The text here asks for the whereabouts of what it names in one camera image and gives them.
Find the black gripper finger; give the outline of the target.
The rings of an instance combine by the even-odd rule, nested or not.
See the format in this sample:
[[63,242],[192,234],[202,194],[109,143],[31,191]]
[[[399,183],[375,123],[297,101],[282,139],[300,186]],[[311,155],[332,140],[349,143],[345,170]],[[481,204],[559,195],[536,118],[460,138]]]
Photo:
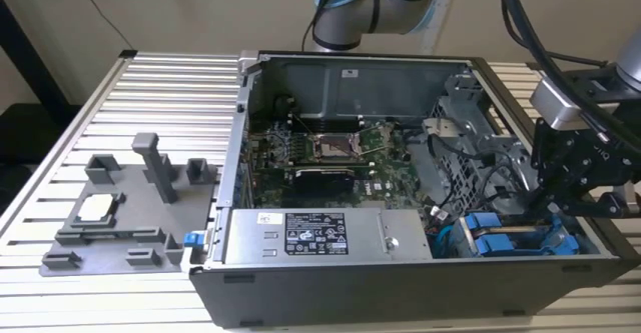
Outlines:
[[540,218],[547,216],[547,206],[554,202],[555,195],[552,193],[530,193],[528,194],[528,217]]
[[619,193],[606,192],[596,201],[578,198],[556,203],[564,215],[587,218],[630,219],[632,211]]

